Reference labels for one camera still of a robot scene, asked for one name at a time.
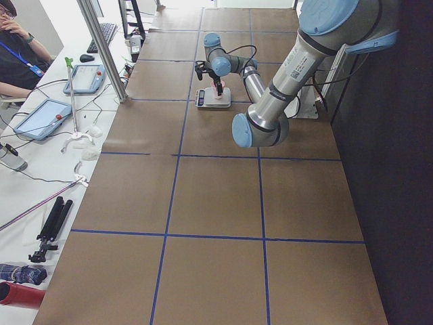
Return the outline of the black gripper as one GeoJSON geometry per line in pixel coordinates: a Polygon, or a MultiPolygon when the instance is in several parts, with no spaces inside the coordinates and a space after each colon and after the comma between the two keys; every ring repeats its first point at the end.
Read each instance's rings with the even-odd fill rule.
{"type": "Polygon", "coordinates": [[[195,61],[195,72],[199,81],[203,79],[204,74],[208,74],[214,81],[214,93],[215,95],[223,95],[224,85],[223,82],[212,69],[212,66],[207,61],[195,61]]]}

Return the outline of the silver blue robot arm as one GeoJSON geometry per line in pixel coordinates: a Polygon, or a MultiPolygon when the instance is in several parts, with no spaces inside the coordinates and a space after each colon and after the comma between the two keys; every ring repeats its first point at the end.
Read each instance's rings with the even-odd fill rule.
{"type": "Polygon", "coordinates": [[[221,45],[220,35],[215,32],[206,34],[203,44],[206,59],[196,61],[194,70],[200,81],[205,74],[212,81],[210,87],[197,91],[196,106],[198,108],[229,107],[231,90],[222,80],[228,74],[240,76],[249,100],[256,103],[264,93],[265,85],[258,72],[258,63],[254,59],[254,54],[242,57],[225,51],[221,45]]]}
{"type": "Polygon", "coordinates": [[[257,103],[232,122],[242,148],[275,146],[288,135],[284,112],[326,57],[344,47],[362,54],[392,47],[398,35],[400,1],[304,1],[296,42],[257,103]]]}

